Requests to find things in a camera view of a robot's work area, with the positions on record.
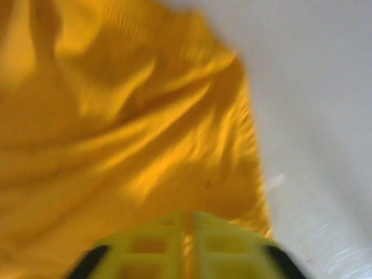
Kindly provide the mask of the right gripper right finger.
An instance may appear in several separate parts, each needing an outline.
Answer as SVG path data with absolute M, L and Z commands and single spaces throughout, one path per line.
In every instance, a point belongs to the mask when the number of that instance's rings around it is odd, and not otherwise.
M 194 279 L 308 279 L 274 241 L 205 212 L 191 220 Z

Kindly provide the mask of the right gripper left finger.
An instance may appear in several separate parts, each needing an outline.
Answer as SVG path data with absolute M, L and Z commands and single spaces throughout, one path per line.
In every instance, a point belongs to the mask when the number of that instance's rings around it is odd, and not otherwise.
M 172 213 L 99 240 L 68 279 L 184 279 L 185 217 Z

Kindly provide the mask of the yellow t-shirt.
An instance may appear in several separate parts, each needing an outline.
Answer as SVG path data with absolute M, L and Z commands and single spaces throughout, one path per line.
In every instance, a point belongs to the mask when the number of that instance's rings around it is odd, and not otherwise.
M 153 0 L 0 0 L 0 279 L 184 210 L 271 236 L 239 56 Z

